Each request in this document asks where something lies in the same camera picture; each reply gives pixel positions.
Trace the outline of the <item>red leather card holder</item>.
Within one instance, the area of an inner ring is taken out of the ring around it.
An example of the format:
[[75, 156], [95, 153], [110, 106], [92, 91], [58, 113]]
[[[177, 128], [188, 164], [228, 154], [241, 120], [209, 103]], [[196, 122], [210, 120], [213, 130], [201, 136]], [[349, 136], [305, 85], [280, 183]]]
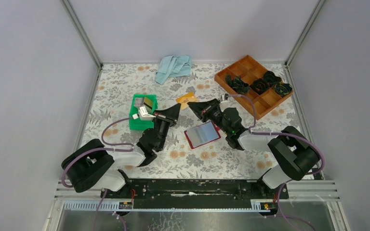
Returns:
[[221, 138], [213, 122], [207, 122], [184, 131], [191, 149], [203, 146]]

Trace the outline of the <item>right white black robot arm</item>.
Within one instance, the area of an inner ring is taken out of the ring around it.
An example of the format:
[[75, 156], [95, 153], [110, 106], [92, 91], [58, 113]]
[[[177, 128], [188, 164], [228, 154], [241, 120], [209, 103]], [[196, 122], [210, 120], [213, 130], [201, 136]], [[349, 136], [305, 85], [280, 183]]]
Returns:
[[287, 126], [281, 132], [253, 131], [242, 125], [237, 108], [230, 107], [227, 100], [189, 102], [188, 106], [199, 120], [209, 120], [222, 130], [231, 148], [272, 153], [277, 165], [265, 172], [257, 185], [257, 192], [263, 198], [271, 197], [283, 183], [301, 180], [323, 160], [319, 149], [295, 127]]

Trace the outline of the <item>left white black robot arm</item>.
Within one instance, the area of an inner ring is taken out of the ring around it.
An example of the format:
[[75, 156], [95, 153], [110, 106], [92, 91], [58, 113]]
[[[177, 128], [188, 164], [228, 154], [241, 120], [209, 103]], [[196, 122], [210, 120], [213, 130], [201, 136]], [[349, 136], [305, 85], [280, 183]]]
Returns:
[[93, 139], [67, 157], [62, 163], [61, 184], [82, 193], [94, 186], [111, 190], [123, 198], [130, 193], [128, 177], [119, 166], [144, 167], [157, 158], [162, 151], [170, 127], [176, 125], [181, 104], [155, 110], [149, 114], [145, 106], [128, 120], [152, 120], [154, 126], [143, 131], [136, 144], [107, 143], [104, 139]]

